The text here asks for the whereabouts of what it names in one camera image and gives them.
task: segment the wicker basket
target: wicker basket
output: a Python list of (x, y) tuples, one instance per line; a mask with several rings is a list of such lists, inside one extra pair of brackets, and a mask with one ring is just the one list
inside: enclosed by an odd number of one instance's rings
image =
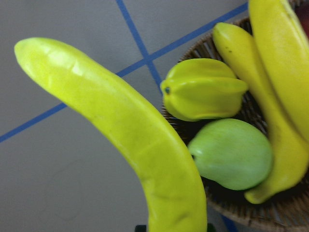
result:
[[(292, 7), (301, 7), (306, 0), (290, 1)], [(248, 18), (235, 22), (236, 25), (251, 32)], [(200, 39), (180, 59), (213, 58), (222, 60), (214, 43), (211, 33)], [(210, 120), (185, 122), (171, 116), (162, 107), (162, 114), (175, 128), (177, 133), (188, 144), (199, 129)], [(263, 115), (250, 93), (243, 97), (243, 107), (235, 118), (249, 122), (267, 135), (267, 124)], [(278, 193), (267, 202), (253, 205), (247, 202), (243, 191), (226, 189), (214, 181), (202, 178), (208, 204), (215, 210), (243, 225), (271, 232), (309, 232), (309, 172), (295, 187)]]

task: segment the plastic fruit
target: plastic fruit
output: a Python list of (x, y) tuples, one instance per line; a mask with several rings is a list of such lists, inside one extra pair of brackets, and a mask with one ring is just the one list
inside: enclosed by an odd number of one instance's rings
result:
[(308, 169), (308, 144), (295, 130), (269, 81), (253, 36), (244, 29), (219, 23), (213, 39), (218, 52), (249, 90), (259, 105), (267, 124), (267, 137), (272, 146), (273, 167), (258, 186), (244, 193), (254, 204), (261, 204), (303, 178)]
[(287, 0), (250, 0), (249, 16), (259, 56), (279, 102), (309, 143), (308, 37)]
[(29, 38), (15, 46), (38, 85), (85, 116), (140, 179), (149, 232), (205, 232), (206, 196), (192, 157), (173, 127), (140, 93), (61, 41)]
[(206, 124), (188, 148), (201, 176), (232, 190), (259, 184), (272, 167), (272, 150), (266, 136), (238, 119)]

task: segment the blue tape line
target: blue tape line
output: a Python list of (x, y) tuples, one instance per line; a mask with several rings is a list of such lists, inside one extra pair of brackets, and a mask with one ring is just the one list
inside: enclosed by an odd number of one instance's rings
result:
[(144, 57), (144, 61), (146, 63), (146, 65), (148, 66), (149, 68), (149, 71), (157, 85), (157, 87), (159, 88), (160, 90), (160, 83), (161, 83), (161, 77), (159, 75), (159, 72), (157, 71), (156, 67), (155, 67), (155, 64), (153, 63), (153, 60), (152, 59), (148, 59), (149, 57), (149, 54), (147, 52), (147, 49), (146, 49), (146, 46), (144, 44), (144, 42), (142, 41), (141, 39), (141, 36), (138, 32), (138, 30), (136, 29), (135, 25), (134, 25), (134, 22), (124, 4), (124, 2), (122, 0), (116, 0), (117, 4), (118, 4), (118, 7), (126, 21), (126, 24), (127, 26), (129, 27), (130, 31), (131, 31), (131, 34), (142, 54), (142, 56)]
[(178, 48), (179, 46), (189, 42), (190, 40), (192, 40), (192, 39), (204, 34), (205, 32), (211, 30), (216, 23), (225, 22), (225, 21), (231, 19), (232, 17), (235, 17), (236, 15), (238, 15), (242, 12), (245, 12), (247, 9), (248, 9), (248, 3), (245, 3), (245, 4), (235, 8), (234, 10), (232, 10), (232, 11), (220, 16), (219, 18), (216, 18), (215, 20), (203, 25), (202, 27), (200, 27), (200, 28), (192, 31), (191, 33), (181, 37), (180, 39), (170, 43), (169, 45), (161, 48), (160, 50), (145, 56), (143, 59), (141, 59), (141, 60), (135, 62), (134, 64), (126, 67), (125, 69), (121, 70), (119, 72), (119, 75), (125, 76), (125, 75), (135, 71), (136, 69), (140, 68), (141, 66), (146, 65), (147, 62), (149, 62), (150, 60), (155, 60), (155, 59), (165, 55), (166, 53)]
[(50, 110), (36, 116), (35, 118), (29, 120), (28, 122), (20, 125), (19, 127), (16, 127), (15, 129), (7, 132), (6, 134), (0, 136), (0, 143), (2, 143), (3, 141), (13, 137), (14, 135), (24, 131), (25, 129), (33, 126), (34, 124), (37, 124), (38, 122), (46, 119), (47, 117), (57, 113), (58, 111), (66, 108), (66, 104), (64, 103), (60, 103), (59, 105), (56, 105), (55, 107), (51, 108)]
[(221, 218), (229, 232), (238, 232), (238, 229), (232, 220), (228, 219), (227, 217), (223, 215), (221, 215)]

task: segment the fruit basket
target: fruit basket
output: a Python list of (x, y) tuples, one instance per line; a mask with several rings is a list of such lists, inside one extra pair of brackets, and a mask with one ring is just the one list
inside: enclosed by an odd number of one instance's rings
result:
[[(303, 0), (290, 1), (293, 9), (301, 7)], [(252, 32), (249, 18), (234, 24)], [(212, 58), (222, 60), (212, 40), (212, 34), (206, 34), (196, 42), (179, 61), (191, 58)], [(162, 106), (162, 114), (174, 127), (183, 141), (188, 144), (196, 133), (210, 120), (186, 122), (169, 114)], [(267, 135), (267, 124), (259, 106), (249, 92), (243, 97), (241, 111), (234, 117), (256, 126)], [(202, 177), (207, 201), (210, 206), (224, 216), (240, 224), (272, 232), (309, 231), (309, 172), (295, 187), (280, 192), (267, 202), (254, 205), (246, 201), (243, 191), (226, 189), (214, 181)]]

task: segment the yellow banana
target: yellow banana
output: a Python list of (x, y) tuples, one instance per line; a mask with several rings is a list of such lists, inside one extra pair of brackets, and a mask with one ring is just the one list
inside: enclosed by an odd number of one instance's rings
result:
[(288, 0), (250, 0), (261, 60), (292, 123), (309, 142), (309, 41)]
[(140, 179), (149, 232), (205, 232), (206, 196), (177, 132), (141, 94), (83, 52), (48, 38), (15, 45), (21, 68), (85, 116), (123, 154)]
[(213, 39), (225, 62), (248, 84), (267, 122), (274, 155), (273, 168), (262, 183), (245, 192), (249, 202), (263, 203), (302, 179), (308, 168), (309, 147), (284, 113), (252, 35), (236, 25), (219, 23), (214, 27)]

